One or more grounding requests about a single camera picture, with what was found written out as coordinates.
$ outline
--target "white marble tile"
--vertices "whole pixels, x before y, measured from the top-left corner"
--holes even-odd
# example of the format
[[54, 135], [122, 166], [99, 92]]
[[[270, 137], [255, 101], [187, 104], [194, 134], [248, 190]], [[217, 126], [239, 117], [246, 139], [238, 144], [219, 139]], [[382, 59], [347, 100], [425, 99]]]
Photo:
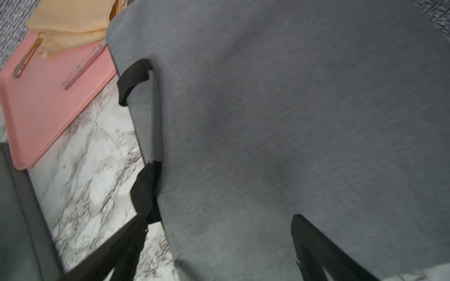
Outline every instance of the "white marble tile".
[[384, 281], [448, 281], [450, 280], [450, 263], [417, 270], [412, 273], [394, 276]]
[[[144, 163], [117, 77], [28, 170], [65, 270], [135, 215], [129, 191]], [[148, 227], [136, 280], [178, 280], [160, 223]]]

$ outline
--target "beige cloth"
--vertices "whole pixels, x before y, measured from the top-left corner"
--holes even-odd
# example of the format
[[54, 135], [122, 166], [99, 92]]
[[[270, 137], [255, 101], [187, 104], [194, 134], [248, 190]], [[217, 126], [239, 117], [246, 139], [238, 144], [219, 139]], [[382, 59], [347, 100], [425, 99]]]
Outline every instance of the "beige cloth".
[[106, 29], [115, 0], [41, 0], [27, 26], [38, 31]]
[[126, 0], [41, 0], [27, 26], [43, 38], [38, 54], [52, 57], [105, 37], [112, 17]]

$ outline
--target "black metal frame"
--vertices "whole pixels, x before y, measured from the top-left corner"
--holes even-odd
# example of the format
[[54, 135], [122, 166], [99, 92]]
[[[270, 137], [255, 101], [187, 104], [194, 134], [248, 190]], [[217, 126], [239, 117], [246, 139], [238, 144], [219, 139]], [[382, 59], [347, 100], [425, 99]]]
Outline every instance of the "black metal frame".
[[100, 281], [113, 268], [111, 281], [132, 281], [144, 247], [147, 226], [145, 217], [136, 215], [59, 281]]

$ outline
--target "pink plastic board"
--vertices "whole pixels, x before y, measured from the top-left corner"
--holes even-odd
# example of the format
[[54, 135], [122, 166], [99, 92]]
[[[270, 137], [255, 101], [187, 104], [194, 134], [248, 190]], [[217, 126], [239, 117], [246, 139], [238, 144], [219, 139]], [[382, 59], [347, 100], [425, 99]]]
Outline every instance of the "pink plastic board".
[[62, 89], [64, 80], [92, 52], [93, 43], [49, 59], [36, 53], [14, 79], [14, 68], [36, 39], [37, 34], [29, 32], [0, 73], [0, 100], [18, 170], [33, 166], [116, 74], [106, 48], [68, 90]]

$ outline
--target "gray felt surface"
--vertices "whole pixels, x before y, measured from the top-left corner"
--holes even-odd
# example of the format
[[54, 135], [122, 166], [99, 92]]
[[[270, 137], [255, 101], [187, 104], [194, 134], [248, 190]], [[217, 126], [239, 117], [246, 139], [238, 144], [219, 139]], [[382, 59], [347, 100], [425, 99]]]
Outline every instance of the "gray felt surface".
[[138, 0], [107, 40], [160, 75], [182, 281], [299, 280], [295, 213], [378, 277], [449, 262], [450, 45], [410, 2]]

